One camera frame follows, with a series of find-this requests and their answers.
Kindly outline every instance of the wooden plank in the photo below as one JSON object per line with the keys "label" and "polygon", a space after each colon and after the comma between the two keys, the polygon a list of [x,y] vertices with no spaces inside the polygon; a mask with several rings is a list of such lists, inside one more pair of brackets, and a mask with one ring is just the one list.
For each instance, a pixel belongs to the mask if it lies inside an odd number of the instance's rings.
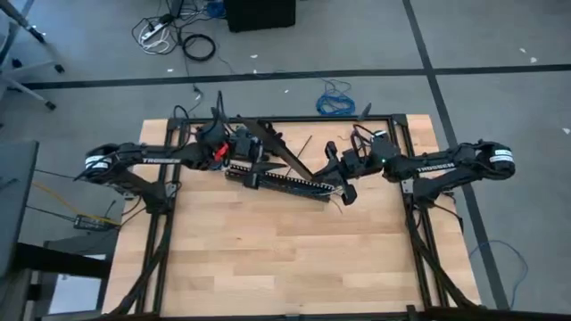
{"label": "wooden plank", "polygon": [[[416,153],[438,150],[428,116],[409,115],[409,123]],[[384,122],[363,125],[386,129]],[[165,120],[147,120],[141,142],[162,144],[165,126]],[[311,136],[300,159],[313,171],[326,164],[327,141],[339,151],[351,147],[351,122],[275,127],[296,154]],[[135,171],[154,180],[158,167]],[[380,175],[355,180],[357,201],[344,207],[334,196],[338,208],[246,189],[220,172],[182,169],[180,180],[163,316],[394,312],[408,304],[422,309],[399,185]],[[450,198],[437,202],[455,210]],[[478,301],[458,222],[443,210],[430,215],[444,269]],[[149,216],[140,215],[121,230],[103,311],[113,309],[137,278],[148,224]]]}

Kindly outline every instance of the yellow cable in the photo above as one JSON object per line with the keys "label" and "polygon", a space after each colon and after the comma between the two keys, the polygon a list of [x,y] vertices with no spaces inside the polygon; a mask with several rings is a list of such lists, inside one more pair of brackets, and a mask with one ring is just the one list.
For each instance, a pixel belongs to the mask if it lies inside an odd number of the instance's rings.
{"label": "yellow cable", "polygon": [[86,217],[86,218],[92,218],[92,219],[95,219],[95,220],[98,220],[98,221],[102,221],[102,222],[105,222],[105,223],[109,223],[109,224],[112,224],[112,225],[115,225],[115,226],[120,226],[120,223],[115,222],[115,221],[112,220],[112,219],[100,218],[100,217],[97,217],[97,216],[89,215],[89,214],[86,214],[86,213],[84,213],[84,212],[82,212],[82,211],[76,209],[73,205],[71,205],[71,204],[69,204],[68,202],[66,202],[66,201],[63,199],[63,197],[61,197],[58,193],[52,191],[51,189],[47,188],[46,186],[43,186],[43,185],[39,184],[38,182],[32,182],[32,185],[35,186],[35,187],[37,187],[37,188],[39,188],[39,189],[41,189],[42,191],[44,191],[44,192],[50,194],[50,195],[51,195],[52,197],[54,197],[57,201],[59,201],[61,204],[63,204],[65,207],[67,207],[67,208],[70,209],[72,212],[76,213],[77,215],[81,215],[81,216],[84,216],[84,217]]}

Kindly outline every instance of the saw blade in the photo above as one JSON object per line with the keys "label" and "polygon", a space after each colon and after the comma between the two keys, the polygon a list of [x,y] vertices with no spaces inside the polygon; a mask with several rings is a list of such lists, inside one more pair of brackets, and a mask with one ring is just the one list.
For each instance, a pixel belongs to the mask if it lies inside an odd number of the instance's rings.
{"label": "saw blade", "polygon": [[[226,178],[242,182],[249,173],[250,169],[246,166],[231,164],[226,171]],[[258,175],[260,175],[260,186],[263,188],[322,202],[329,202],[330,195],[335,192],[335,187],[328,184],[315,183],[305,179],[269,172],[259,173]]]}

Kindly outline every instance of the power strip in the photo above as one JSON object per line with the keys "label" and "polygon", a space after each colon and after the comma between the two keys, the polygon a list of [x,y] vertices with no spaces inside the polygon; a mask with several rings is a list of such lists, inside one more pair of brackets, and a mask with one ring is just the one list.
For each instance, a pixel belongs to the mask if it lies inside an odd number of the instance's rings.
{"label": "power strip", "polygon": [[141,40],[143,41],[147,41],[148,39],[150,39],[152,36],[156,35],[157,33],[159,33],[159,31],[161,31],[163,28],[167,27],[169,23],[159,23],[158,25],[154,26],[154,30],[153,31],[148,31],[147,33],[145,33],[142,37]]}

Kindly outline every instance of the black box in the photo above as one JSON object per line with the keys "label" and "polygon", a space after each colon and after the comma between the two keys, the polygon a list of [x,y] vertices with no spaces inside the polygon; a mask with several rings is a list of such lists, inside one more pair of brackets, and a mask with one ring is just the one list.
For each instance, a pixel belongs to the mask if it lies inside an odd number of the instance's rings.
{"label": "black box", "polygon": [[295,24],[296,0],[224,0],[232,32],[290,27]]}

